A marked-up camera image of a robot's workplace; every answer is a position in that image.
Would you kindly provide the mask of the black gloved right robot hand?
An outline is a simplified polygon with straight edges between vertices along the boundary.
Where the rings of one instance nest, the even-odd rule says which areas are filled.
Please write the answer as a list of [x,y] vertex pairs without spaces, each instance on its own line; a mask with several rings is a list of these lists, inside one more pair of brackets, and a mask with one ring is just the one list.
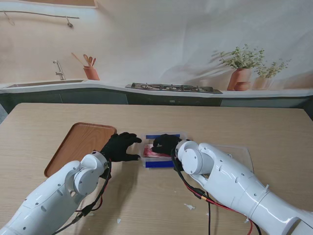
[[175,135],[163,134],[154,140],[151,150],[154,153],[170,156],[172,151],[176,148],[177,144],[181,141],[182,139]]

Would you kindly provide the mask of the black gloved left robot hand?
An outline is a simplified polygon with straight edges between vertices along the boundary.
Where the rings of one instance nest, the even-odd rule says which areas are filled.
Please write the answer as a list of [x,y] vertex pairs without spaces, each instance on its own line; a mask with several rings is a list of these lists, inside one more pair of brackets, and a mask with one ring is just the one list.
[[129,162],[138,161],[138,154],[128,154],[127,149],[134,143],[141,143],[142,139],[134,133],[124,132],[113,134],[100,153],[111,162]]

